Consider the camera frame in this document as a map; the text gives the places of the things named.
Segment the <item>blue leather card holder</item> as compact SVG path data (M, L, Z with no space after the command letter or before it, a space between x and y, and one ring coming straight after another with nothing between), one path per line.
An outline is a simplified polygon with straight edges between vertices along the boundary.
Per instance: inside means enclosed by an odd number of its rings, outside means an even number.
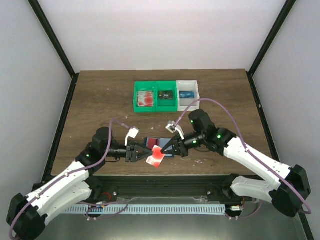
M148 137L145 137L144 140L143 140L143 144L146 147L147 147L147 138ZM170 138L156 138L156 139L158 139L157 146L159 146L160 148L163 148L171 140Z

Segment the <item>red card with stripe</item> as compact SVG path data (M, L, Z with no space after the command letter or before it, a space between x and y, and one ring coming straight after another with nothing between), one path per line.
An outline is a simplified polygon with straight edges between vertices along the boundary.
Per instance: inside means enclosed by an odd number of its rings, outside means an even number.
M153 147L155 145L158 144L158 139L157 138L151 138L151 137L148 137L147 138L147 142L146 142L146 146L150 149L153 149Z

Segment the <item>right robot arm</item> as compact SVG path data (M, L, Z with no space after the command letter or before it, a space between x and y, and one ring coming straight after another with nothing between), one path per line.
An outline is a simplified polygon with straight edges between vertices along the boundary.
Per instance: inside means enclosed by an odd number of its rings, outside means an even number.
M218 128L202 109L188 115L193 132L185 134L174 121L166 129L174 137L162 148L163 154L189 155L190 149L205 146L210 152L231 159L260 177L259 180L234 175L231 183L222 188L229 202L238 197L250 197L271 203L280 213L295 217L303 210L311 188L306 170L300 165L291 167L247 145L232 131Z

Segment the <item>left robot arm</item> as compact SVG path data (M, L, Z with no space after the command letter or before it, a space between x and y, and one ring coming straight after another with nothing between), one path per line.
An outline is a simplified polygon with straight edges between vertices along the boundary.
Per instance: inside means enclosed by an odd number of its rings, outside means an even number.
M46 226L69 207L85 201L97 203L103 185L94 175L106 164L106 158L135 163L153 154L140 143L125 140L120 144L108 127L99 128L86 148L59 175L34 190L15 195L6 222L12 240L35 240Z

